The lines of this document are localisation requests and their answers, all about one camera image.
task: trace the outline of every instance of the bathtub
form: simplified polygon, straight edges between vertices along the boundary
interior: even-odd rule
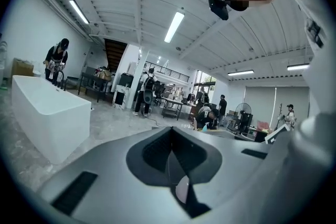
[[[91,102],[44,78],[13,76],[12,105],[22,130],[53,164],[89,137]]]

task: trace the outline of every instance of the balcony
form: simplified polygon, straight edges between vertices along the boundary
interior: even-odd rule
[[[178,73],[178,72],[176,72],[174,70],[171,70],[171,69],[159,66],[159,65],[157,65],[155,63],[146,62],[145,65],[144,65],[144,68],[150,69],[152,67],[154,67],[154,70],[155,70],[156,73],[164,74],[166,76],[172,77],[174,79],[179,79],[179,80],[182,80],[184,82],[188,82],[189,81],[189,76],[181,74],[181,73]]]

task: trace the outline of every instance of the fluorescent light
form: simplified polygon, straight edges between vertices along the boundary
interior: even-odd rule
[[[303,65],[294,65],[294,66],[288,66],[287,70],[288,71],[293,71],[293,70],[301,70],[301,69],[307,69],[309,67],[308,63],[305,63]]]
[[[86,23],[86,24],[89,24],[89,21],[86,19],[85,15],[83,14],[83,12],[78,7],[76,1],[75,0],[70,0],[69,2],[72,5],[72,7],[74,8],[74,10],[78,13],[79,17],[81,17],[83,22]]]
[[[240,72],[233,72],[233,73],[228,73],[228,76],[238,76],[238,75],[246,75],[246,74],[253,74],[253,70],[246,70],[246,71],[240,71]]]
[[[180,12],[176,12],[176,14],[174,16],[174,19],[173,19],[173,21],[170,24],[170,27],[168,29],[166,38],[164,39],[165,42],[170,43],[170,41],[172,40],[178,26],[182,22],[183,18],[184,18],[184,14],[182,14]]]

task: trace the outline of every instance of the staircase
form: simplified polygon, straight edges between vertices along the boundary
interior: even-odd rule
[[[111,72],[116,72],[119,66],[121,57],[126,49],[127,44],[119,41],[105,39],[105,50],[107,61],[109,63],[108,68]]]

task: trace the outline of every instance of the gray marble floor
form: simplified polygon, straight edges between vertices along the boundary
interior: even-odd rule
[[[154,107],[149,119],[134,116],[130,110],[112,108],[110,103],[96,102],[83,93],[80,96],[92,102],[90,136],[62,164],[53,165],[34,147],[15,120],[10,89],[0,90],[0,143],[8,168],[19,182],[36,191],[39,186],[75,159],[93,147],[150,130],[156,126],[177,126],[191,129],[187,120],[162,118],[160,108]]]

